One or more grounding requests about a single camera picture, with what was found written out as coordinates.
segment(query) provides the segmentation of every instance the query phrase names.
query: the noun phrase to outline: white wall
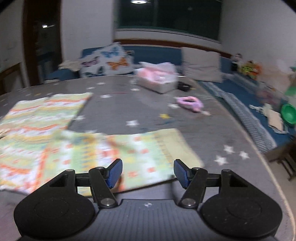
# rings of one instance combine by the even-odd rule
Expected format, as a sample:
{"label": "white wall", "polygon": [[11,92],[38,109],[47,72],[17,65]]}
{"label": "white wall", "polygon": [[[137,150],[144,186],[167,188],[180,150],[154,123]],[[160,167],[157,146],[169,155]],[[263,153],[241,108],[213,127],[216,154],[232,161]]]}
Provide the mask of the white wall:
{"label": "white wall", "polygon": [[113,0],[62,0],[61,44],[64,60],[81,50],[113,42]]}
{"label": "white wall", "polygon": [[223,0],[222,51],[272,64],[296,61],[296,13],[282,0]]}
{"label": "white wall", "polygon": [[[0,54],[2,68],[11,67],[21,62],[22,75],[26,86],[29,86],[27,69],[25,66],[25,57],[23,51],[22,38],[22,8],[23,0],[13,1],[0,14]],[[19,78],[8,78],[7,81],[12,82],[13,89],[19,88]]]}
{"label": "white wall", "polygon": [[219,41],[198,37],[192,34],[176,33],[174,31],[164,31],[157,29],[117,29],[115,32],[116,39],[156,39],[187,44],[201,45],[214,49],[221,49]]}

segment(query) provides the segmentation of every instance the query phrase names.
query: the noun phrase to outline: doorway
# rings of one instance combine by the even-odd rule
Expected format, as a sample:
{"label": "doorway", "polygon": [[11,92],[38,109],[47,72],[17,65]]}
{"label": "doorway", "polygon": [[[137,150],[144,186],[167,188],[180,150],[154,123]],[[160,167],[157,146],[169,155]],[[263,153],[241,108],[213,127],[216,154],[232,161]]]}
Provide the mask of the doorway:
{"label": "doorway", "polygon": [[24,0],[23,41],[30,85],[39,85],[62,62],[61,0]]}

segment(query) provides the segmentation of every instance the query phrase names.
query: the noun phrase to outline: pillow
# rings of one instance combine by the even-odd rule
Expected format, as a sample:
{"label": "pillow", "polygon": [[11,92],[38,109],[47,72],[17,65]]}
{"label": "pillow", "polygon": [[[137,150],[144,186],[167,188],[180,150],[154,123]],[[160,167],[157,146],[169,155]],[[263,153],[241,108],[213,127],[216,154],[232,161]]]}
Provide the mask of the pillow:
{"label": "pillow", "polygon": [[182,47],[183,74],[194,80],[223,81],[220,54],[200,49]]}
{"label": "pillow", "polygon": [[81,77],[93,77],[103,75],[128,74],[133,71],[132,53],[124,51],[118,43],[94,51],[81,59]]}

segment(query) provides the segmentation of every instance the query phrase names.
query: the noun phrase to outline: dark window glass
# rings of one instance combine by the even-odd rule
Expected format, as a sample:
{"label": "dark window glass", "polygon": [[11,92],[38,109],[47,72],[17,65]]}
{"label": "dark window glass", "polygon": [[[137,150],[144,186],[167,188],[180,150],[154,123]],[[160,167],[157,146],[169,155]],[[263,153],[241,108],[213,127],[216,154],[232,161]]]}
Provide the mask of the dark window glass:
{"label": "dark window glass", "polygon": [[167,29],[218,40],[221,6],[219,0],[119,0],[119,28]]}

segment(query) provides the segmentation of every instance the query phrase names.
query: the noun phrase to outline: brown door frame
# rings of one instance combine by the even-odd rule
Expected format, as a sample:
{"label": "brown door frame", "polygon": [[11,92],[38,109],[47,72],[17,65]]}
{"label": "brown door frame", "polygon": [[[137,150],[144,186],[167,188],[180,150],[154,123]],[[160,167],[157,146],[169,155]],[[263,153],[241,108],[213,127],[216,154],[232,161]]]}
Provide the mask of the brown door frame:
{"label": "brown door frame", "polygon": [[[60,34],[60,16],[61,16],[61,0],[58,0],[58,17],[57,17],[57,25],[59,28],[58,31],[58,47],[59,47],[59,56],[58,58],[62,60],[61,54],[61,34]],[[25,55],[25,63],[27,67],[27,74],[29,78],[30,86],[39,85],[40,79],[38,75],[38,63],[37,56],[35,51],[35,39],[34,39],[34,19],[29,13],[34,11],[31,0],[24,0],[23,6],[23,19],[22,19],[22,35],[23,35],[23,44],[24,44],[24,55]]]}

